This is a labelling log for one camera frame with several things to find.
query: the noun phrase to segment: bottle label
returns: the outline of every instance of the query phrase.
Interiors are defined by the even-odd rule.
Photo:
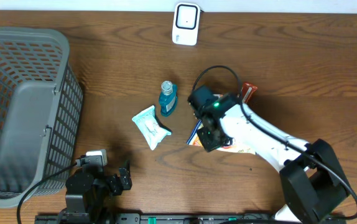
[[[166,112],[169,112],[170,109],[172,109],[174,102],[176,102],[176,96],[173,98],[173,100],[168,105],[166,105]]]

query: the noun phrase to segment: white doorbell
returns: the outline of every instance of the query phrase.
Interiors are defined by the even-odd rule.
[[[178,3],[174,11],[172,40],[175,44],[195,45],[201,9],[197,4]]]

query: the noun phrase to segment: white packet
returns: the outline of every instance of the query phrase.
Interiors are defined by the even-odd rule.
[[[172,134],[170,131],[159,126],[155,119],[154,105],[141,111],[131,120],[134,121],[137,127],[140,129],[151,150],[154,150],[156,145],[158,145],[158,143],[160,143],[166,135]]]

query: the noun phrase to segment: green component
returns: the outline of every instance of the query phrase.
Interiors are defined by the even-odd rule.
[[[156,224],[156,218],[148,218],[148,224]]]

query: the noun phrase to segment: tabletop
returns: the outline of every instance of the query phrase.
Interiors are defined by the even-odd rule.
[[[252,154],[187,146],[196,119],[187,97],[199,73],[227,65],[258,87],[249,106],[298,138],[329,142],[357,193],[357,15],[207,13],[195,46],[172,42],[172,12],[0,11],[0,26],[59,30],[85,92],[75,157],[106,149],[107,173],[131,160],[133,187],[110,207],[142,213],[275,212],[284,202],[278,173]],[[160,115],[160,85],[178,86],[172,115]],[[227,71],[204,76],[216,93],[235,91]],[[172,130],[154,151],[131,118],[156,106]],[[33,197],[24,223],[65,208],[65,189]],[[335,211],[355,212],[352,198]],[[16,209],[0,209],[14,223]]]

